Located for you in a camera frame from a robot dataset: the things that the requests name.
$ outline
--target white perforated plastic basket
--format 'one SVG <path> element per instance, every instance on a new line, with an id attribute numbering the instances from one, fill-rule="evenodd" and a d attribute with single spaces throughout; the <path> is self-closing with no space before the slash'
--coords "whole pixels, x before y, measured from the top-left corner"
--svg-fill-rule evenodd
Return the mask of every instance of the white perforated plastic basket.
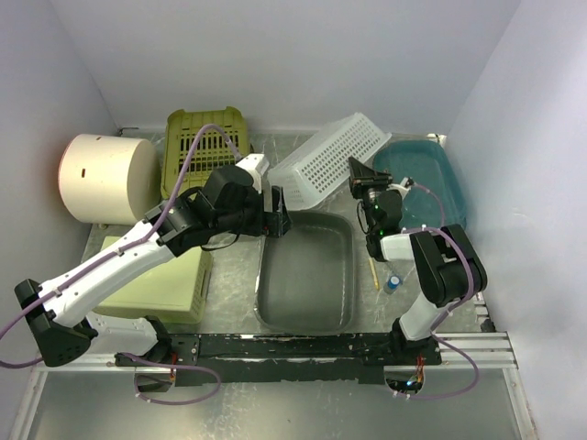
<path id="1" fill-rule="evenodd" d="M 287 209 L 309 209 L 349 177 L 350 156 L 367 160 L 391 138 L 362 113 L 324 126 L 269 171 L 271 185 L 283 187 Z"/>

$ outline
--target wall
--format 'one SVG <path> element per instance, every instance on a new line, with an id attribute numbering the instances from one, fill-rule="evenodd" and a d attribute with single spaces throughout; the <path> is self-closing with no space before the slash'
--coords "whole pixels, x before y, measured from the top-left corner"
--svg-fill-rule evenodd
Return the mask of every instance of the wall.
<path id="1" fill-rule="evenodd" d="M 519 0 L 51 0 L 121 126 L 234 105 L 257 130 L 361 111 L 447 133 Z"/>
<path id="2" fill-rule="evenodd" d="M 587 4 L 523 2 L 449 133 L 541 438 L 585 438 Z"/>
<path id="3" fill-rule="evenodd" d="M 13 289 L 70 269 L 88 233 L 65 210 L 57 169 L 69 140 L 113 133 L 105 103 L 48 0 L 0 3 L 0 325 L 19 310 Z M 2 359 L 36 348 L 26 324 L 0 344 Z M 0 369 L 0 439 L 7 438 L 28 370 Z"/>

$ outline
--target olive green plastic crate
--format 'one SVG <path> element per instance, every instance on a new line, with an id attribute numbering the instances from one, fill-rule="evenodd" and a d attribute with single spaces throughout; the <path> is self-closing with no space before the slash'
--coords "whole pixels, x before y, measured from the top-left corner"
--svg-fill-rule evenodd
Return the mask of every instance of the olive green plastic crate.
<path id="1" fill-rule="evenodd" d="M 194 141 L 195 135 L 205 124 L 216 124 L 232 139 L 240 154 L 250 153 L 247 123 L 242 114 L 234 107 L 214 112 L 192 112 L 177 110 L 167 118 L 165 130 L 165 156 L 163 159 L 163 175 L 161 178 L 161 194 L 169 198 L 177 176 L 183 166 L 187 152 Z M 204 134 L 200 145 L 192 157 L 192 163 L 183 179 L 180 194 L 194 186 L 204 186 L 213 169 L 227 164 L 234 164 L 232 151 L 215 130 Z"/>

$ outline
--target purple cable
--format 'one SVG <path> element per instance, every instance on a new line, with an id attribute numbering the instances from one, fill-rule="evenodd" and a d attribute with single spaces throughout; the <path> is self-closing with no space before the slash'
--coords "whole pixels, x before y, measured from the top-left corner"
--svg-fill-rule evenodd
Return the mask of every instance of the purple cable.
<path id="1" fill-rule="evenodd" d="M 242 159 L 242 155 L 238 152 L 237 147 L 235 147 L 232 140 L 225 133 L 225 131 L 222 129 L 222 127 L 217 126 L 216 124 L 206 124 L 205 126 L 202 126 L 202 128 L 200 128 L 198 130 L 197 134 L 194 137 L 194 142 L 192 142 L 192 146 L 190 147 L 190 150 L 187 153 L 187 156 L 185 158 L 185 162 L 183 163 L 182 169 L 180 170 L 180 173 L 177 176 L 177 182 L 175 183 L 175 186 L 173 187 L 172 195 L 170 196 L 169 200 L 165 204 L 165 207 L 163 208 L 161 215 L 157 219 L 157 222 L 155 222 L 155 225 L 153 225 L 153 227 L 149 230 L 149 232 L 147 234 L 145 234 L 145 236 L 143 236 L 142 238 L 139 238 L 138 240 L 132 241 L 124 246 L 121 246 L 119 248 L 119 251 L 126 252 L 127 250 L 133 248 L 134 246 L 138 246 L 143 243 L 146 243 L 147 240 L 149 240 L 149 238 L 161 227 L 161 225 L 163 224 L 163 222 L 167 218 L 167 214 L 169 213 L 170 209 L 172 209 L 173 203 L 175 202 L 175 199 L 177 198 L 177 195 L 179 194 L 180 189 L 182 188 L 183 178 L 185 177 L 185 174 L 187 173 L 188 169 L 190 168 L 192 157 L 194 156 L 194 153 L 197 149 L 198 144 L 200 143 L 200 140 L 204 136 L 204 133 L 208 130 L 211 130 L 211 129 L 216 130 L 224 138 L 224 140 L 228 144 L 228 147 L 232 150 L 232 154 L 234 155 L 235 160 Z M 60 284 L 57 287 L 56 291 L 51 291 L 51 292 L 47 293 L 42 298 L 39 298 L 38 300 L 34 301 L 31 305 L 29 305 L 28 307 L 23 309 L 22 312 L 20 312 L 15 319 L 13 319 L 10 323 L 8 323 L 4 327 L 2 327 L 2 329 L 0 329 L 0 341 L 6 335 L 6 333 L 8 333 L 8 331 L 10 331 L 10 329 L 17 324 L 18 321 L 20 321 L 23 317 L 25 317 L 27 314 L 29 314 L 35 307 L 38 307 L 39 305 L 43 304 L 44 302 L 50 300 L 51 298 L 53 298 L 54 296 L 56 296 L 58 294 L 57 291 L 62 292 L 64 289 L 67 289 L 72 284 L 74 284 L 76 281 L 78 281 L 81 278 L 83 278 L 84 276 L 86 276 L 92 270 L 95 270 L 96 268 L 102 266 L 108 260 L 110 260 L 113 257 L 116 257 L 117 255 L 118 254 L 116 252 L 110 252 L 108 254 L 103 255 L 101 258 L 97 259 L 92 264 L 89 264 L 87 267 L 83 268 L 82 270 L 80 270 L 76 274 L 72 275 L 68 280 L 66 280 L 65 282 Z M 30 360 L 28 362 L 23 362 L 21 364 L 11 364 L 11 363 L 4 362 L 4 361 L 0 360 L 0 367 L 5 368 L 5 369 L 24 369 L 26 367 L 30 367 L 31 365 L 36 365 L 42 360 L 43 360 L 42 358 L 38 357 L 36 359 Z"/>
<path id="2" fill-rule="evenodd" d="M 447 217 L 444 214 L 444 206 L 442 206 L 442 201 L 440 201 L 440 197 L 438 197 L 436 194 L 434 194 L 431 189 L 427 188 L 424 185 L 421 185 L 420 183 L 414 183 L 414 188 L 417 188 L 418 190 L 422 190 L 425 193 L 428 193 L 432 197 L 435 198 L 435 200 L 437 201 L 437 204 L 438 204 L 438 209 L 440 210 L 440 227 L 444 226 L 445 222 L 447 221 Z"/>
<path id="3" fill-rule="evenodd" d="M 455 310 L 457 307 L 461 306 L 466 301 L 468 301 L 470 298 L 472 298 L 472 296 L 474 294 L 474 281 L 473 281 L 473 274 L 471 272 L 471 268 L 469 267 L 469 264 L 467 263 L 467 259 L 465 258 L 465 254 L 462 253 L 462 250 L 460 250 L 460 247 L 457 245 L 455 240 L 453 240 L 446 232 L 442 231 L 441 229 L 438 229 L 437 227 L 422 227 L 422 228 L 408 229 L 408 230 L 404 231 L 404 234 L 412 234 L 415 232 L 422 232 L 422 231 L 433 232 L 435 234 L 438 234 L 439 236 L 443 237 L 445 240 L 447 240 L 449 242 L 450 246 L 454 249 L 455 253 L 457 254 L 457 257 L 459 258 L 460 262 L 462 263 L 463 268 L 465 269 L 465 274 L 467 275 L 467 282 L 468 282 L 468 289 L 467 289 L 467 293 L 465 294 L 465 296 L 460 301 L 451 305 L 444 313 L 439 315 L 437 317 L 437 319 L 432 323 L 432 325 L 430 326 L 430 331 L 434 332 L 438 328 L 438 326 L 441 325 L 445 319 L 447 319 L 447 317 L 450 315 L 450 313 L 453 310 Z M 444 394 L 436 394 L 433 396 L 420 396 L 417 394 L 414 397 L 412 397 L 412 396 L 409 396 L 408 394 L 404 394 L 402 392 L 400 392 L 399 394 L 402 394 L 409 399 L 414 399 L 417 401 L 437 401 L 440 399 L 448 399 L 450 397 L 460 396 L 461 394 L 464 394 L 465 392 L 468 392 L 468 391 L 472 390 L 473 388 L 475 388 L 475 386 L 479 382 L 479 367 L 477 367 L 477 364 L 475 363 L 475 361 L 467 353 L 462 351 L 460 348 L 456 348 L 452 344 L 449 344 L 447 341 L 445 341 L 441 337 L 439 337 L 437 335 L 432 335 L 432 337 L 437 342 L 439 342 L 439 344 L 442 344 L 443 346 L 446 346 L 446 347 L 450 348 L 451 350 L 454 350 L 455 352 L 459 353 L 461 356 L 463 356 L 465 359 L 467 359 L 471 363 L 471 365 L 473 367 L 473 372 L 475 373 L 473 381 L 461 390 L 456 390 L 456 391 L 448 392 L 448 393 L 444 393 Z"/>
<path id="4" fill-rule="evenodd" d="M 134 362 L 138 362 L 139 364 L 146 365 L 148 367 L 161 367 L 166 369 L 187 369 L 190 371 L 199 371 L 202 373 L 210 374 L 216 378 L 216 386 L 213 390 L 205 394 L 204 396 L 196 397 L 195 399 L 191 399 L 190 401 L 161 401 L 159 399 L 150 399 L 145 396 L 142 392 L 138 390 L 138 377 L 135 376 L 135 393 L 138 398 L 142 399 L 148 403 L 158 403 L 159 405 L 169 405 L 169 406 L 182 406 L 182 405 L 191 405 L 192 403 L 198 403 L 201 401 L 205 401 L 206 399 L 211 398 L 214 396 L 219 390 L 220 385 L 222 385 L 222 379 L 220 379 L 220 375 L 215 372 L 213 369 L 206 368 L 206 367 L 197 367 L 196 365 L 173 365 L 173 364 L 160 364 L 157 362 L 149 362 L 148 360 L 141 359 L 138 356 L 135 356 L 131 353 L 121 353 L 121 355 L 126 356 L 130 360 Z"/>

